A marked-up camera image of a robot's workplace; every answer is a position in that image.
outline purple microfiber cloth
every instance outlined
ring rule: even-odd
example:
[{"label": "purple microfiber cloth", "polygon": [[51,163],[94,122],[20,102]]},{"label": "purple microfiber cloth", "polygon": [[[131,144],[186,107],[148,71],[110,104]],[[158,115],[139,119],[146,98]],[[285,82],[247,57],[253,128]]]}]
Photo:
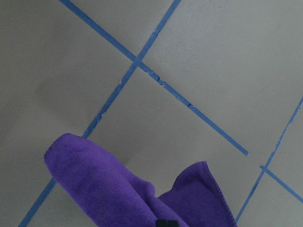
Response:
[{"label": "purple microfiber cloth", "polygon": [[45,163],[97,226],[155,227],[158,219],[167,219],[178,221],[180,227],[236,227],[206,162],[186,168],[172,189],[158,198],[150,182],[79,136],[59,137],[46,152]]}]

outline tile surface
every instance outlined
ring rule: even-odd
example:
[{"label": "tile surface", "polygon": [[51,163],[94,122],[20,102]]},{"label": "tile surface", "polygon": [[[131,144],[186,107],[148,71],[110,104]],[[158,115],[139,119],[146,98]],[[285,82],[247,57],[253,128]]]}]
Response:
[{"label": "tile surface", "polygon": [[[173,1],[72,1],[137,55]],[[156,196],[207,161],[236,217],[303,96],[303,2],[182,0],[143,62],[230,142],[137,68],[89,139]],[[132,62],[59,1],[0,2],[0,223],[17,226],[50,180],[43,155],[82,135]],[[303,196],[303,113],[269,169]],[[239,227],[301,226],[303,205],[264,174]],[[94,226],[58,185],[29,226]]]}]

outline microfiber cloth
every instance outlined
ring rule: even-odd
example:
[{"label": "microfiber cloth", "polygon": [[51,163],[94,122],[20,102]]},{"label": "microfiber cloth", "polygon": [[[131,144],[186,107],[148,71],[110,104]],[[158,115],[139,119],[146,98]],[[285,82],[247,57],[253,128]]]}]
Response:
[{"label": "microfiber cloth", "polygon": [[155,227],[158,219],[177,221],[180,227],[236,227],[206,162],[186,168],[158,198],[150,182],[94,142],[73,134],[52,144],[45,163],[99,227]]}]

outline blue painter's tape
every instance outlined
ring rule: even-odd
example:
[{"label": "blue painter's tape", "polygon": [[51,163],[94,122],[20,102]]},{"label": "blue painter's tape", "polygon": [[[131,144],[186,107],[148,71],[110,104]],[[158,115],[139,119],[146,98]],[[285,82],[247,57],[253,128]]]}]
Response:
[{"label": "blue painter's tape", "polygon": [[212,120],[210,120],[205,114],[203,114],[198,108],[193,106],[186,98],[184,98],[178,91],[176,91],[172,86],[170,86],[164,80],[161,80],[160,77],[152,71],[148,66],[142,62],[139,64],[139,67],[142,68],[150,77],[162,85],[168,92],[170,92],[176,99],[186,105],[192,112],[194,112],[198,117],[205,121],[209,126],[216,130],[221,136],[228,140],[235,148],[241,151],[244,155],[248,155],[249,152],[242,147],[238,142],[236,142],[232,137],[230,137],[226,132],[224,132],[218,125],[216,125]]},{"label": "blue painter's tape", "polygon": [[273,172],[267,169],[265,166],[260,166],[268,175],[270,175],[273,179],[275,179],[282,187],[288,190],[294,197],[296,197],[301,203],[303,203],[303,198],[297,194],[293,189],[291,189],[287,184],[285,184],[280,178],[278,178]]},{"label": "blue painter's tape", "polygon": [[253,195],[253,193],[254,193],[254,191],[255,191],[257,185],[259,184],[260,180],[262,179],[262,177],[263,177],[263,175],[264,175],[264,172],[265,172],[264,169],[267,169],[267,168],[268,168],[268,166],[269,166],[271,160],[273,159],[274,155],[276,154],[276,151],[279,149],[279,147],[280,147],[280,145],[281,145],[281,142],[282,142],[282,140],[283,140],[283,137],[284,137],[284,135],[285,135],[285,133],[286,133],[286,131],[287,131],[289,125],[294,121],[294,118],[295,118],[295,116],[297,115],[299,109],[301,109],[302,103],[303,103],[303,97],[302,97],[301,100],[299,101],[299,104],[298,104],[298,106],[296,107],[296,109],[294,110],[294,113],[293,113],[292,117],[290,118],[288,124],[286,125],[285,129],[283,130],[282,135],[280,136],[279,141],[278,141],[278,143],[276,144],[276,149],[271,153],[270,157],[268,158],[268,161],[266,162],[266,165],[264,166],[265,168],[262,169],[262,171],[261,171],[259,177],[257,178],[257,180],[256,180],[256,182],[255,182],[255,184],[254,184],[254,186],[252,187],[252,189],[251,189],[251,191],[250,191],[250,193],[249,193],[247,199],[245,200],[245,202],[244,202],[244,204],[243,204],[241,210],[239,211],[239,213],[238,213],[238,215],[237,215],[237,217],[236,217],[236,222],[238,222],[238,220],[240,219],[240,217],[241,217],[243,211],[245,210],[245,208],[246,208],[248,202],[250,201],[250,199],[251,199],[251,197],[252,197],[252,195]]},{"label": "blue painter's tape", "polygon": [[97,124],[101,121],[102,115],[105,114],[105,112],[108,110],[110,105],[117,98],[118,94],[121,92],[124,85],[128,82],[129,78],[132,76],[132,74],[136,68],[137,68],[137,66],[133,63],[131,65],[131,67],[127,70],[126,74],[124,74],[124,76],[122,78],[121,84],[117,85],[115,90],[112,92],[110,97],[107,99],[107,101],[104,103],[104,105],[100,109],[99,113],[97,113],[97,115],[94,117],[94,119],[89,124],[87,129],[84,131],[84,133],[82,135],[83,138],[87,138],[93,132],[93,130],[96,128]]},{"label": "blue painter's tape", "polygon": [[107,31],[105,31],[101,26],[99,26],[95,21],[89,18],[81,9],[74,5],[70,0],[59,0],[67,8],[69,8],[74,14],[76,14],[80,19],[82,19],[86,24],[88,24],[92,29],[94,29],[99,35],[109,41],[115,48],[122,52],[131,61],[136,59],[136,56],[132,54],[128,49],[126,49],[121,43],[119,43],[114,37],[112,37]]},{"label": "blue painter's tape", "polygon": [[241,210],[239,211],[239,213],[238,213],[238,215],[237,215],[237,217],[236,217],[236,219],[235,219],[236,223],[237,223],[237,222],[239,221],[239,219],[241,218],[241,216],[242,216],[242,214],[243,214],[245,208],[246,208],[247,205],[248,205],[248,202],[250,201],[250,199],[251,199],[253,193],[255,192],[255,190],[256,190],[256,188],[257,188],[259,182],[261,181],[263,175],[264,175],[264,170],[261,171],[261,173],[260,173],[259,177],[257,178],[255,184],[252,186],[252,189],[251,189],[250,193],[248,194],[247,199],[245,200],[243,206],[241,207]]},{"label": "blue painter's tape", "polygon": [[166,13],[164,14],[163,18],[161,19],[161,21],[157,25],[155,31],[151,34],[151,36],[147,40],[146,44],[142,48],[141,52],[139,53],[138,57],[136,58],[136,60],[135,60],[135,64],[136,65],[138,65],[142,61],[142,59],[145,57],[145,55],[148,52],[149,48],[155,42],[156,38],[158,37],[158,34],[163,29],[163,27],[165,26],[166,22],[171,17],[171,15],[173,14],[173,12],[175,11],[175,9],[177,8],[177,6],[179,5],[180,2],[181,2],[181,0],[174,0],[173,3],[171,4],[171,6],[169,7],[169,9],[166,11]]},{"label": "blue painter's tape", "polygon": [[268,168],[268,166],[269,166],[271,160],[273,159],[273,157],[274,157],[275,154],[276,154],[276,151],[279,149],[279,147],[280,147],[280,145],[281,145],[281,142],[282,142],[282,140],[283,140],[283,138],[284,138],[284,136],[285,136],[285,133],[286,133],[286,131],[287,131],[289,125],[294,121],[294,118],[295,118],[295,116],[297,115],[298,111],[301,109],[302,103],[303,103],[303,97],[301,98],[299,104],[297,105],[296,109],[294,110],[294,113],[293,113],[292,117],[290,118],[288,124],[286,125],[285,129],[283,130],[282,135],[280,136],[279,141],[278,141],[278,143],[276,144],[276,149],[271,153],[271,155],[270,155],[268,161],[266,162],[266,164],[265,164],[265,167],[266,167],[266,168]]},{"label": "blue painter's tape", "polygon": [[26,227],[29,224],[30,220],[32,219],[34,214],[37,212],[37,210],[40,208],[40,206],[42,205],[42,203],[44,202],[46,197],[49,195],[49,193],[51,193],[51,191],[55,187],[56,183],[57,182],[53,178],[49,181],[49,183],[46,185],[44,190],[41,192],[39,197],[36,199],[35,203],[32,205],[30,210],[27,212],[27,214],[25,215],[25,217],[23,218],[23,220],[21,221],[21,223],[19,224],[18,227]]}]

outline blue tape line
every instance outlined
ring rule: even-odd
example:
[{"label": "blue tape line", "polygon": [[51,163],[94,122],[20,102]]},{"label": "blue tape line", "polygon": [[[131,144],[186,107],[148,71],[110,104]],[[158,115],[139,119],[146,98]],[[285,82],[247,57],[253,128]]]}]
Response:
[{"label": "blue tape line", "polygon": [[236,223],[237,223],[237,222],[239,221],[239,219],[241,218],[241,216],[242,216],[242,214],[243,214],[245,208],[247,207],[248,202],[250,201],[250,199],[251,199],[253,193],[255,192],[255,190],[256,190],[256,188],[257,188],[259,182],[261,181],[263,175],[264,175],[264,171],[262,170],[261,173],[260,173],[260,175],[259,175],[259,177],[257,178],[255,184],[252,186],[252,189],[251,189],[250,193],[248,194],[247,199],[245,200],[243,206],[241,207],[241,210],[239,211],[239,213],[238,213],[238,215],[237,215],[237,217],[236,217],[236,219],[235,219]]},{"label": "blue tape line", "polygon": [[74,14],[76,14],[80,19],[87,23],[92,29],[94,29],[99,35],[109,41],[115,48],[117,48],[121,53],[128,57],[131,61],[136,59],[136,56],[132,54],[128,49],[126,49],[121,43],[119,43],[114,37],[112,37],[108,32],[101,28],[95,21],[89,18],[81,9],[74,5],[69,0],[59,0],[67,8],[69,8]]},{"label": "blue tape line", "polygon": [[288,190],[294,197],[296,197],[301,203],[303,203],[303,198],[298,195],[293,189],[291,189],[287,184],[285,184],[279,177],[277,177],[273,172],[267,169],[265,166],[260,166],[268,175],[270,175],[273,179],[275,179],[282,187]]},{"label": "blue tape line", "polygon": [[[282,142],[282,140],[283,140],[283,137],[284,137],[284,135],[285,135],[285,133],[286,133],[286,131],[287,131],[289,125],[294,121],[294,118],[295,118],[295,116],[297,115],[299,109],[301,109],[302,103],[303,103],[303,97],[301,98],[301,100],[300,100],[298,106],[297,106],[296,109],[294,110],[294,113],[293,113],[292,117],[290,118],[288,124],[286,125],[285,129],[283,130],[282,135],[280,136],[280,139],[279,139],[278,143],[276,144],[276,149],[271,153],[270,157],[268,158],[268,161],[266,162],[266,164],[265,164],[265,166],[264,166],[266,169],[268,168],[268,166],[269,166],[271,160],[273,159],[274,155],[276,154],[276,151],[279,149],[279,147],[280,147],[280,145],[281,145],[281,142]],[[251,197],[252,197],[252,195],[253,195],[253,193],[254,193],[254,191],[255,191],[257,185],[259,184],[261,178],[263,177],[264,172],[265,172],[265,170],[262,169],[262,171],[261,171],[259,177],[257,178],[257,180],[256,180],[256,182],[255,182],[255,184],[254,184],[254,186],[252,187],[250,193],[248,194],[247,199],[245,200],[245,202],[244,202],[244,204],[243,204],[241,210],[239,211],[239,213],[238,213],[238,215],[237,215],[237,217],[236,217],[236,219],[235,219],[236,222],[238,222],[238,220],[240,219],[240,217],[241,217],[243,211],[245,210],[245,208],[246,208],[248,202],[250,201],[250,199],[251,199]]]},{"label": "blue tape line", "polygon": [[[115,98],[118,96],[118,94],[121,92],[122,88],[124,85],[128,82],[129,78],[135,71],[135,69],[138,66],[138,63],[142,61],[144,56],[147,54],[149,48],[152,46],[154,41],[156,40],[159,32],[163,29],[165,26],[166,22],[174,12],[174,10],[177,8],[178,4],[180,3],[181,0],[174,0],[172,5],[169,7],[165,15],[163,16],[162,20],[156,27],[155,31],[151,34],[150,38],[140,51],[138,57],[135,57],[131,52],[129,52],[124,46],[122,46],[116,39],[114,39],[109,33],[107,33],[103,28],[101,28],[99,25],[97,25],[93,20],[91,20],[86,14],[84,14],[78,7],[76,7],[73,3],[71,3],[69,0],[60,0],[65,6],[67,6],[71,11],[73,11],[76,15],[78,15],[83,21],[88,23],[95,31],[97,31],[102,37],[104,37],[106,40],[108,40],[112,45],[114,45],[118,50],[120,50],[123,54],[125,54],[128,58],[133,58],[133,63],[131,67],[127,70],[125,75],[122,78],[122,81],[120,84],[118,84],[115,88],[115,90],[112,92],[110,97],[107,99],[107,101],[104,103],[102,106],[101,110],[98,112],[98,114],[94,117],[92,122],[89,124],[88,128],[84,131],[82,137],[87,138],[92,131],[95,129],[97,124],[101,121],[102,119],[102,114],[104,114],[107,109],[110,107],[112,102],[115,100]],[[31,218],[34,216],[34,214],[37,212],[39,207],[42,205],[46,197],[49,195],[51,190],[54,188],[56,185],[56,181],[52,178],[48,185],[44,188],[40,196],[37,198],[36,202],[34,205],[31,207],[31,209],[28,211],[26,216],[23,218],[21,221],[19,227],[26,227]]]},{"label": "blue tape line", "polygon": [[285,135],[285,133],[286,133],[286,131],[287,131],[289,125],[294,121],[294,118],[295,118],[295,116],[297,115],[299,109],[301,109],[302,103],[303,103],[303,97],[301,98],[301,100],[300,100],[298,106],[297,106],[296,109],[294,110],[294,113],[293,113],[292,117],[290,118],[288,124],[286,125],[284,131],[282,132],[282,135],[280,136],[279,141],[278,141],[278,143],[276,144],[276,149],[271,153],[271,155],[270,155],[268,161],[266,162],[266,164],[265,164],[265,167],[266,167],[266,168],[268,168],[268,166],[269,166],[271,160],[273,159],[273,157],[274,157],[275,154],[276,154],[276,151],[279,149],[279,147],[280,147],[280,145],[281,145],[281,142],[282,142],[282,140],[283,140],[283,138],[284,138],[284,135]]},{"label": "blue tape line", "polygon": [[133,63],[131,67],[127,70],[126,74],[124,74],[122,78],[122,82],[117,85],[115,90],[112,92],[112,94],[109,96],[107,101],[104,103],[100,111],[97,113],[97,115],[94,117],[92,122],[89,124],[87,129],[84,131],[82,137],[87,138],[93,130],[96,128],[97,124],[101,121],[102,115],[106,113],[107,109],[110,107],[110,105],[113,103],[113,101],[117,98],[118,94],[121,92],[124,85],[128,82],[129,78],[133,74],[134,70],[137,68],[137,66]]},{"label": "blue tape line", "polygon": [[212,120],[210,120],[204,113],[202,113],[198,108],[193,106],[186,98],[184,98],[178,91],[176,91],[172,86],[170,86],[164,80],[161,80],[160,77],[152,71],[148,66],[140,63],[139,67],[145,71],[151,78],[157,81],[162,85],[168,92],[170,92],[177,100],[187,106],[192,112],[194,112],[199,118],[205,121],[209,126],[216,130],[221,136],[223,136],[227,141],[229,141],[235,148],[237,148],[244,155],[248,155],[249,152],[242,147],[238,142],[236,142],[232,137],[230,137],[226,132],[224,132],[218,125],[216,125]]},{"label": "blue tape line", "polygon": [[[73,3],[71,3],[69,0],[60,0],[65,6],[67,6],[71,11],[73,11],[77,16],[79,16],[85,23],[87,23],[89,26],[91,26],[96,32],[98,32],[103,38],[108,40],[114,47],[116,47],[121,53],[123,53],[126,57],[128,57],[133,63],[135,63],[139,68],[141,68],[143,71],[145,71],[150,77],[152,77],[155,81],[159,83],[160,77],[152,71],[147,65],[145,65],[143,62],[138,61],[138,59],[129,51],[127,50],[122,44],[120,44],[115,38],[113,38],[109,33],[107,33],[103,28],[101,28],[96,22],[94,22],[92,19],[90,19],[84,12],[82,12],[77,6],[75,6]],[[162,18],[161,22],[158,24],[157,28],[155,29],[155,32],[150,36],[149,40],[147,42],[151,42],[151,39],[153,37],[157,37],[159,31],[161,29],[161,26],[166,23],[166,21],[169,19],[172,12],[175,10],[175,8],[180,3],[180,0],[175,0],[164,17]],[[235,148],[237,148],[240,152],[242,152],[244,155],[248,155],[248,151],[243,148],[239,143],[237,143],[232,137],[230,137],[226,132],[224,132],[219,126],[217,126],[213,121],[211,121],[205,114],[203,114],[199,109],[197,109],[195,106],[190,104],[180,93],[178,93],[175,89],[173,89],[168,83],[161,80],[163,83],[165,83],[164,88],[168,90],[174,97],[176,97],[179,101],[181,101],[183,104],[185,104],[192,112],[194,112],[198,117],[200,117],[202,120],[204,120],[208,125],[210,125],[213,129],[215,129],[221,136],[223,136],[225,139],[227,139]],[[95,118],[90,128],[95,127],[95,125],[98,124],[98,122],[101,120],[100,116]],[[87,137],[88,132],[84,133],[84,138]]]},{"label": "blue tape line", "polygon": [[46,185],[44,190],[36,199],[35,203],[29,209],[29,211],[27,212],[27,214],[25,215],[25,217],[23,218],[23,220],[21,221],[18,227],[26,227],[29,224],[30,220],[37,212],[37,210],[40,208],[40,206],[42,205],[46,197],[49,195],[49,193],[52,191],[52,189],[55,187],[56,183],[57,182],[53,178],[49,181],[49,183]]}]

